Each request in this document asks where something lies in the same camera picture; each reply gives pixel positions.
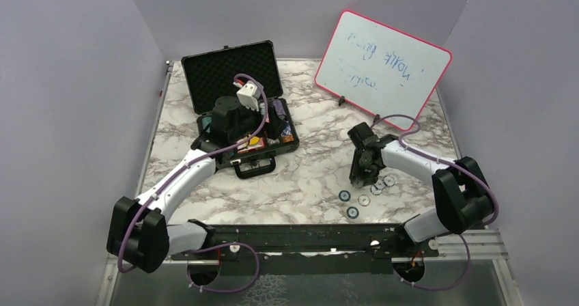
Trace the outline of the red playing card deck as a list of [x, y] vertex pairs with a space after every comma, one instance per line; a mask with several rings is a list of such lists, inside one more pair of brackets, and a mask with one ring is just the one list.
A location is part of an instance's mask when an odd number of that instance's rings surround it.
[[246, 153], [246, 152], [250, 152], [253, 150], [258, 150], [258, 149], [262, 149], [262, 148], [266, 147], [266, 140], [263, 137], [261, 137], [261, 138], [262, 138], [262, 143], [260, 145], [249, 146], [249, 140], [248, 140], [246, 143], [238, 146], [238, 153], [242, 154], [242, 153]]

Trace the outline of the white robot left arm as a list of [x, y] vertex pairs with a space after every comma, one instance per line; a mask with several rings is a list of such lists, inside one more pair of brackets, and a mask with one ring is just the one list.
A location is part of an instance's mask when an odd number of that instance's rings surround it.
[[213, 110], [197, 124], [199, 136], [184, 158], [152, 188], [134, 199], [116, 201], [107, 251], [117, 256], [117, 269], [152, 273], [166, 257], [190, 251], [197, 258], [214, 252], [209, 229], [198, 221], [169, 225], [183, 201], [219, 169], [233, 167], [239, 178], [273, 171], [275, 156], [294, 151], [298, 137], [287, 103], [252, 99], [247, 107], [237, 96], [216, 99]]

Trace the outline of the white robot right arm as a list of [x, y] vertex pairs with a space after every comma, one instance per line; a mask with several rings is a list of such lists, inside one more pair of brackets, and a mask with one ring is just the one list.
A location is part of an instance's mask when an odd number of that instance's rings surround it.
[[402, 171], [432, 187], [435, 207], [395, 229], [395, 250], [410, 256], [421, 242], [444, 234], [462, 234], [498, 216], [496, 198], [471, 157], [440, 158], [413, 148], [402, 137], [377, 136], [366, 123], [348, 131], [354, 144], [349, 179], [353, 186], [378, 183], [381, 170]]

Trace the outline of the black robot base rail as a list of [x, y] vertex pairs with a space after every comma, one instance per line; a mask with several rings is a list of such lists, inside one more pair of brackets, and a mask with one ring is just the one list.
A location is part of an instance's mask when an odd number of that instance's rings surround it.
[[174, 253], [197, 270], [218, 268], [224, 276], [260, 274], [386, 274], [393, 262], [435, 258], [428, 241], [414, 244], [395, 224], [213, 225], [203, 248], [219, 251]]

